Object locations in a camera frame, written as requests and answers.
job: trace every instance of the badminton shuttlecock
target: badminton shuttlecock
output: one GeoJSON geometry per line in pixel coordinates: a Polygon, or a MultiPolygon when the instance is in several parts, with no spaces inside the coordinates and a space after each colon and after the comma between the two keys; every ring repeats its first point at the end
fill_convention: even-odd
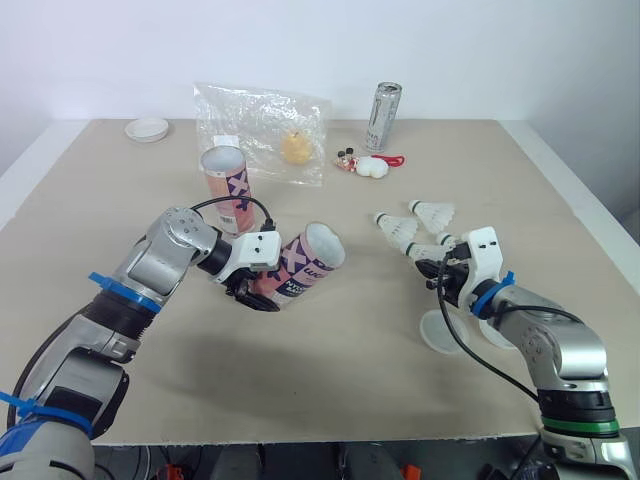
{"type": "Polygon", "coordinates": [[[373,221],[384,232],[389,245],[402,250],[418,231],[418,222],[411,217],[392,217],[384,212],[373,216],[373,221]]]}
{"type": "Polygon", "coordinates": [[[389,173],[389,164],[381,158],[360,157],[356,173],[362,177],[382,178],[389,173]]]}
{"type": "Polygon", "coordinates": [[[451,247],[443,245],[425,245],[421,243],[407,242],[404,246],[404,254],[413,261],[433,260],[437,262],[442,260],[451,247]]]}
{"type": "Polygon", "coordinates": [[[418,216],[429,233],[436,235],[449,225],[455,207],[453,203],[427,203],[422,200],[411,200],[409,211],[418,216]]]}

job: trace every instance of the silver robot arm segment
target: silver robot arm segment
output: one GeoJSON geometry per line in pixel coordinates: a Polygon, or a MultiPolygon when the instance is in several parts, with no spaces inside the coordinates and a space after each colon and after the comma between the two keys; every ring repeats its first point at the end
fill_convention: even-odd
{"type": "Polygon", "coordinates": [[[107,431],[126,394],[129,377],[121,365],[133,359],[143,331],[190,266],[226,285],[238,301],[277,310],[246,284],[254,272],[278,268],[278,232],[245,234],[231,244],[220,236],[196,211],[169,208],[111,277],[90,276],[100,293],[47,340],[16,385],[17,401],[33,407],[15,426],[10,410],[9,430],[0,438],[1,480],[93,477],[89,439],[107,431]]]}
{"type": "MultiPolygon", "coordinates": [[[[444,270],[444,299],[486,320],[523,355],[555,478],[637,480],[609,396],[602,340],[560,305],[516,286],[511,273],[499,281],[502,253],[492,227],[468,232],[451,247],[455,260],[444,270]]],[[[440,264],[416,262],[429,289],[437,287],[440,264]]]]}

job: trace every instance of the drink can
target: drink can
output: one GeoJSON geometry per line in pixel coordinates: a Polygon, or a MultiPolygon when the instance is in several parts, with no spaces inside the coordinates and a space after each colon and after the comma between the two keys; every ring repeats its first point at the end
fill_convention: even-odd
{"type": "MultiPolygon", "coordinates": [[[[202,154],[204,170],[213,198],[226,196],[250,197],[247,164],[242,151],[233,146],[219,145],[202,154]]],[[[247,200],[229,200],[214,204],[220,227],[230,235],[240,235],[254,227],[253,204],[247,200]]]]}
{"type": "Polygon", "coordinates": [[[261,272],[252,290],[278,306],[302,295],[344,263],[340,238],[323,223],[310,223],[280,252],[280,269],[261,272]]]}
{"type": "Polygon", "coordinates": [[[393,82],[378,84],[367,130],[367,150],[382,152],[387,146],[389,133],[402,95],[402,86],[393,82]]]}

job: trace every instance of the beige tabletop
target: beige tabletop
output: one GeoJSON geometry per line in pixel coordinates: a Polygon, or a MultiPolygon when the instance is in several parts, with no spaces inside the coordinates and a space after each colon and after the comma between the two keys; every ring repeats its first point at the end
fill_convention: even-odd
{"type": "MultiPolygon", "coordinates": [[[[0,389],[10,391],[42,340],[97,293],[166,207],[208,197],[194,123],[134,144],[124,121],[94,121],[0,232],[0,389]]],[[[356,146],[364,123],[330,130],[328,152],[356,146]]],[[[344,266],[278,314],[234,303],[194,269],[126,367],[131,388],[100,443],[202,443],[478,437],[531,433],[538,410],[460,354],[425,346],[434,292],[371,221],[418,198],[451,201],[450,231],[492,225],[505,270],[583,318],[604,339],[623,426],[640,420],[640,300],[498,123],[400,121],[389,153],[407,164],[383,180],[328,165],[321,188],[251,181],[287,241],[313,220],[347,250],[344,266]]],[[[209,219],[214,221],[213,212],[209,219]]],[[[470,344],[530,385],[517,351],[466,320],[470,344]]]]}

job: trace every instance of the white wall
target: white wall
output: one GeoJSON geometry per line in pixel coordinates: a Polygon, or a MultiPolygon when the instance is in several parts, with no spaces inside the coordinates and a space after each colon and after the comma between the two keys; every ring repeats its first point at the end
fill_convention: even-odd
{"type": "Polygon", "coordinates": [[[364,118],[393,80],[405,118],[531,120],[624,215],[640,188],[639,3],[14,0],[0,94],[35,112],[32,124],[0,115],[15,138],[49,116],[191,117],[192,82],[211,80],[321,95],[335,116],[364,118]]]}

